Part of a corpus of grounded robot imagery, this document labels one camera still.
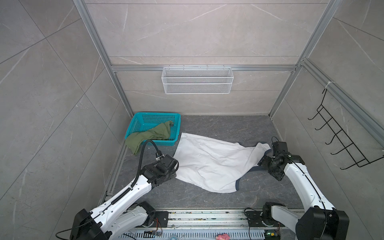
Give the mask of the white navy-trimmed tank top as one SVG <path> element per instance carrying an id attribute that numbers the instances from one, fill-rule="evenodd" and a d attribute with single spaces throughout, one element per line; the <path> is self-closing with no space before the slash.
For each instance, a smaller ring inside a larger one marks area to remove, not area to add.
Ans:
<path id="1" fill-rule="evenodd" d="M 213 193 L 234 193 L 237 182 L 271 150 L 269 144 L 244 147 L 204 136 L 182 133 L 174 154 L 177 179 Z"/>

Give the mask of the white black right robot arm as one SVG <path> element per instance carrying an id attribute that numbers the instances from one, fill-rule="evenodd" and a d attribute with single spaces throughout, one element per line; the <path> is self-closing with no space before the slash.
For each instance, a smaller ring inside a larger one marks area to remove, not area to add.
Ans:
<path id="1" fill-rule="evenodd" d="M 263 156 L 258 163 L 277 180 L 288 177 L 298 193 L 304 214 L 298 215 L 287 207 L 267 202 L 263 207 L 263 225 L 280 223 L 296 234 L 298 240 L 345 240 L 349 217 L 327 200 L 310 176 L 300 156 L 279 154 L 274 158 Z"/>

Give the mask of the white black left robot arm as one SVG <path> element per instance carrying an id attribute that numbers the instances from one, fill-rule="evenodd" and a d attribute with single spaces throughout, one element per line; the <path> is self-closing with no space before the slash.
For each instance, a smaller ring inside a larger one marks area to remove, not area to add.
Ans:
<path id="1" fill-rule="evenodd" d="M 147 202 L 137 203 L 153 188 L 174 179 L 179 162 L 156 150 L 154 162 L 143 165 L 146 146 L 142 147 L 135 178 L 116 195 L 87 211 L 82 209 L 68 229 L 70 240 L 112 240 L 138 226 L 150 226 L 156 211 Z"/>

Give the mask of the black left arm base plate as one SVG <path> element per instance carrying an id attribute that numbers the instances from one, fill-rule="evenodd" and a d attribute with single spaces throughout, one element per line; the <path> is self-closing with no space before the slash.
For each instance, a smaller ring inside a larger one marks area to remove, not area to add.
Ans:
<path id="1" fill-rule="evenodd" d="M 169 212 L 159 211 L 150 215 L 148 226 L 152 228 L 166 228 L 169 221 Z"/>

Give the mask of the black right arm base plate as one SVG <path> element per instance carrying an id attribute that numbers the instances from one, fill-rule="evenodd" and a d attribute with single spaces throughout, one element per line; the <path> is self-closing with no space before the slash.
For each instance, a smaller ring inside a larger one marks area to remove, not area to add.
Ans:
<path id="1" fill-rule="evenodd" d="M 284 228 L 285 225 L 271 218 L 263 217 L 263 211 L 256 211 L 253 209 L 245 209 L 244 215 L 248 221 L 249 227 L 259 228 Z"/>

